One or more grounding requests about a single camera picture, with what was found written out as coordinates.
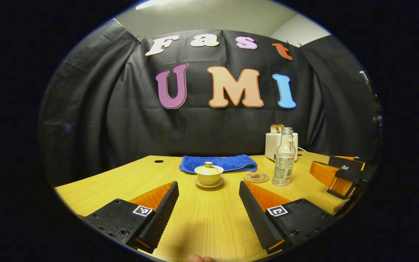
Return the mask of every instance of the round coaster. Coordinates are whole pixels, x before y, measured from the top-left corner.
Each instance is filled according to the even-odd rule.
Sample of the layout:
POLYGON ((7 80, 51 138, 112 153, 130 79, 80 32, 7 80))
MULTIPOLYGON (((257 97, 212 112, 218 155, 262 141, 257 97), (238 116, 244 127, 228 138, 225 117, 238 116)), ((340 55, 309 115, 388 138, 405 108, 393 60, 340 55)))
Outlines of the round coaster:
POLYGON ((260 172, 250 172, 243 176, 243 179, 250 183, 263 183, 269 180, 269 176, 260 172))

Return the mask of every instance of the teacup lid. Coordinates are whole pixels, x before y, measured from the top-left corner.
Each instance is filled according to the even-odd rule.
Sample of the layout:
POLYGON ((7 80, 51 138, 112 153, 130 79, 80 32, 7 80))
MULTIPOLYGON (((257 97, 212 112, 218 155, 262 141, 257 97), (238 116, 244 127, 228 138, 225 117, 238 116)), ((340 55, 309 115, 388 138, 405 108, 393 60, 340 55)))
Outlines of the teacup lid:
POLYGON ((217 175, 222 173, 216 166, 213 166, 213 162, 208 161, 204 164, 204 166, 198 166, 195 168, 195 172, 201 175, 217 175))

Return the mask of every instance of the blue towel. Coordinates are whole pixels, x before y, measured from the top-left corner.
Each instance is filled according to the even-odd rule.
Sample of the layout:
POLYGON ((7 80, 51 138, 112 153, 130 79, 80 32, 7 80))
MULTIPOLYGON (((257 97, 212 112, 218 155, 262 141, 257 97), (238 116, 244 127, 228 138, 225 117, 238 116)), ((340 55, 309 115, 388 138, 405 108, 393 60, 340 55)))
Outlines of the blue towel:
POLYGON ((224 172, 230 171, 256 171, 258 165, 251 159, 250 156, 228 156, 225 158, 220 157, 199 157, 199 156, 184 156, 179 169, 188 173, 196 174, 195 168, 198 166, 204 166, 204 162, 213 162, 215 166, 221 166, 224 168, 224 172))

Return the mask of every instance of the finger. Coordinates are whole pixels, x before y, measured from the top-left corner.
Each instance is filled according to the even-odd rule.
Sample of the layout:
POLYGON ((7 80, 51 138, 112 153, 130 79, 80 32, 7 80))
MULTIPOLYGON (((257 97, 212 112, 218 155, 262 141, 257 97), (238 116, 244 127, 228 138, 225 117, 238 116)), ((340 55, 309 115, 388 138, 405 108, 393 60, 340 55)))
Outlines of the finger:
POLYGON ((214 262, 212 257, 203 257, 204 262, 214 262))
POLYGON ((338 206, 334 209, 334 212, 337 212, 337 211, 341 210, 341 209, 345 206, 345 204, 346 204, 346 203, 339 204, 339 205, 338 205, 338 206))
POLYGON ((205 262, 205 260, 197 254, 190 254, 188 255, 188 262, 205 262))

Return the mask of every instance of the plastic bottle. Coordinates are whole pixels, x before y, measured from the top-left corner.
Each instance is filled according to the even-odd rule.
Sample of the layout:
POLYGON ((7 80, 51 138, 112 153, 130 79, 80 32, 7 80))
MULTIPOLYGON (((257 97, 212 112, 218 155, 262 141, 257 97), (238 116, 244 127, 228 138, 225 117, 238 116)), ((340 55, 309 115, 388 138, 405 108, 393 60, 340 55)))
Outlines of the plastic bottle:
POLYGON ((281 130, 281 144, 276 150, 276 165, 272 176, 272 183, 276 186, 286 186, 291 182, 296 154, 292 133, 291 127, 281 130))

